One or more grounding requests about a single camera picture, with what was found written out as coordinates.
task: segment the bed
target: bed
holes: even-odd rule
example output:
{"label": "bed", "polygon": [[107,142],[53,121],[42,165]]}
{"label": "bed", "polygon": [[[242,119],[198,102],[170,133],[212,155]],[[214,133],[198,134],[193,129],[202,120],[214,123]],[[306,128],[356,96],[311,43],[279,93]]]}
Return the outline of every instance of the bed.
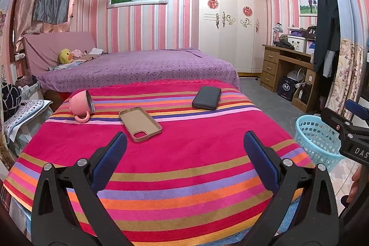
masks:
{"label": "bed", "polygon": [[134,82],[160,79],[219,79],[240,90],[233,66],[195,49],[127,51],[102,55],[70,69],[48,71],[58,64],[60,50],[95,47],[90,32],[45,33],[26,35],[24,46],[28,65],[41,87],[58,92],[73,92]]}
{"label": "bed", "polygon": [[[191,103],[201,86],[222,89],[215,111]],[[98,196],[135,245],[220,246],[235,243],[266,208],[271,193],[243,148],[253,130],[281,158],[312,167],[304,150],[232,85],[217,80],[161,80],[90,89],[95,114],[77,124],[69,99],[41,126],[11,169],[4,186],[31,210],[45,163],[73,165],[105,146],[118,131],[118,112],[143,107],[163,132],[142,143],[128,135],[127,151]],[[93,234],[73,190],[69,196],[81,227]],[[298,192],[291,210],[296,209]],[[282,226],[288,227],[292,211]]]}

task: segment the mug handle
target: mug handle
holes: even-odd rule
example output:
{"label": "mug handle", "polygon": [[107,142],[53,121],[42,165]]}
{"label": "mug handle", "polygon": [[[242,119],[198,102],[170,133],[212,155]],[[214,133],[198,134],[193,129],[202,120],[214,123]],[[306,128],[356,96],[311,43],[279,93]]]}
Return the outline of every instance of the mug handle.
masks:
{"label": "mug handle", "polygon": [[78,116],[74,116],[74,119],[79,123],[86,123],[88,120],[90,120],[90,112],[86,111],[86,117],[84,117],[83,119]]}

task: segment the blue laundry basket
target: blue laundry basket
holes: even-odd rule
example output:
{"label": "blue laundry basket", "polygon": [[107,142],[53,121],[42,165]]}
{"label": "blue laundry basket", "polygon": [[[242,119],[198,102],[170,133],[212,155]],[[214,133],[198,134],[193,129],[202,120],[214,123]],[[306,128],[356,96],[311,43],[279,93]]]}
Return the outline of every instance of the blue laundry basket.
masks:
{"label": "blue laundry basket", "polygon": [[324,164],[330,172],[344,156],[339,154],[338,132],[318,116],[303,115],[296,120],[295,141],[306,151],[313,163]]}

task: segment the red paper decoration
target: red paper decoration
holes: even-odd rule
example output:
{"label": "red paper decoration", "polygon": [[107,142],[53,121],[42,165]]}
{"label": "red paper decoration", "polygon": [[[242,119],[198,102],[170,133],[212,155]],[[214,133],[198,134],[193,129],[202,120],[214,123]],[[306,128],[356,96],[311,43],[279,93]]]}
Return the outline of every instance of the red paper decoration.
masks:
{"label": "red paper decoration", "polygon": [[209,0],[208,7],[210,9],[216,9],[217,7],[219,7],[219,2],[217,0]]}
{"label": "red paper decoration", "polygon": [[252,9],[250,7],[244,7],[242,11],[247,17],[252,15]]}

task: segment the hand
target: hand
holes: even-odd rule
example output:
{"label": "hand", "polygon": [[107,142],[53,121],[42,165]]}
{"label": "hand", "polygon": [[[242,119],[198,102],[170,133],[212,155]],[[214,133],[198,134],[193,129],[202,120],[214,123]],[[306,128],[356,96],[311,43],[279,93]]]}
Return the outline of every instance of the hand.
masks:
{"label": "hand", "polygon": [[359,185],[360,173],[361,173],[361,165],[359,165],[359,168],[356,170],[356,172],[354,173],[354,175],[351,178],[352,181],[353,181],[353,184],[351,186],[350,193],[349,193],[348,198],[346,200],[347,203],[350,203],[354,199],[354,197],[357,193],[357,186]]}

